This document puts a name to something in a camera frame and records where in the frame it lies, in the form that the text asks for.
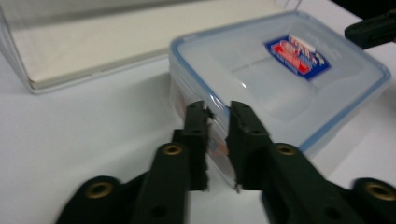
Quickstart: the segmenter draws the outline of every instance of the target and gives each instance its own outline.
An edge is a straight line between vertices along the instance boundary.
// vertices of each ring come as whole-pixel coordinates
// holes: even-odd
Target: clear plastic container
[[[166,57],[179,35],[273,15],[299,2],[0,0],[0,50],[26,87],[42,93]]]
[[[230,178],[222,164],[231,100],[250,105],[274,142],[310,153],[390,79],[384,65],[301,12],[183,36],[169,60],[171,104],[181,117],[197,100],[214,112],[209,155]]]

